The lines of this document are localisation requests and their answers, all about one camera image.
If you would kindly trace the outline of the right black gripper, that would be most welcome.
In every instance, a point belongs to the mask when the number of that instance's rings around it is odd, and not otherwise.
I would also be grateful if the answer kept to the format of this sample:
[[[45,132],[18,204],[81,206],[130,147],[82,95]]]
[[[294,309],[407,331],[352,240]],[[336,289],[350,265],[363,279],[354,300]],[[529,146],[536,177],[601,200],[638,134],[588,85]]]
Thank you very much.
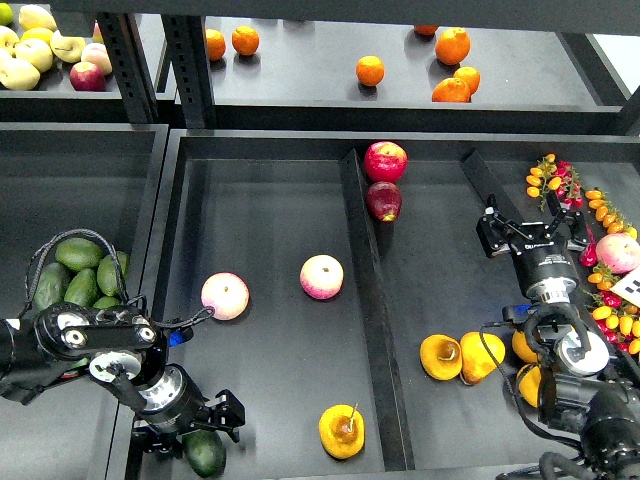
[[[584,215],[572,210],[554,192],[546,194],[553,216],[550,224],[522,224],[505,217],[497,198],[489,194],[476,233],[488,258],[510,250],[523,296],[529,300],[569,300],[578,286],[578,273],[569,250],[585,250],[590,234]],[[561,225],[569,232],[558,233]]]

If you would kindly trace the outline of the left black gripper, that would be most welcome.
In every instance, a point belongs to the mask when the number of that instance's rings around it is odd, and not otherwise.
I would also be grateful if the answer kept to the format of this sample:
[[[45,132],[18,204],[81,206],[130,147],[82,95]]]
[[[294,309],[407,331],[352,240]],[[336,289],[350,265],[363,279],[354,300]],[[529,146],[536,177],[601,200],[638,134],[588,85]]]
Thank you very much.
[[[137,415],[146,422],[133,424],[131,442],[143,453],[182,459],[178,434],[191,428],[203,407],[205,429],[223,432],[233,443],[240,442],[239,428],[246,423],[244,404],[229,389],[220,390],[214,404],[206,404],[207,399],[180,365],[166,366],[160,379],[140,394],[145,405]]]

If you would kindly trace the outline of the yellow pear under arm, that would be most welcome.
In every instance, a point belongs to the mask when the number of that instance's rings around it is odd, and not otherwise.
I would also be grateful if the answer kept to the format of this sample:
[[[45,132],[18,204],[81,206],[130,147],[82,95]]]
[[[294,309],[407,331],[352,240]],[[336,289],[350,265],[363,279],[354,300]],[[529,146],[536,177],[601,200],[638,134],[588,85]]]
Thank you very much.
[[[536,364],[538,362],[538,355],[528,345],[523,332],[515,331],[513,333],[511,346],[516,356],[526,364]]]

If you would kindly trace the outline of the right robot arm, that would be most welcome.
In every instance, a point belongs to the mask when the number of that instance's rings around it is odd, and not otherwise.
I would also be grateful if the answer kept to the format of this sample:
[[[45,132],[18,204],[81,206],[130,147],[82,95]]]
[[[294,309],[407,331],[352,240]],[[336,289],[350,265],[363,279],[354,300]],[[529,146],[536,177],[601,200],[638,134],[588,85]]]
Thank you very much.
[[[488,257],[510,255],[524,306],[503,310],[505,324],[525,336],[541,381],[537,423],[527,428],[573,448],[574,459],[541,455],[543,479],[636,479],[639,476],[639,368],[615,352],[580,317],[570,295],[579,278],[570,249],[588,234],[579,212],[552,209],[550,223],[518,222],[488,196],[476,232]]]

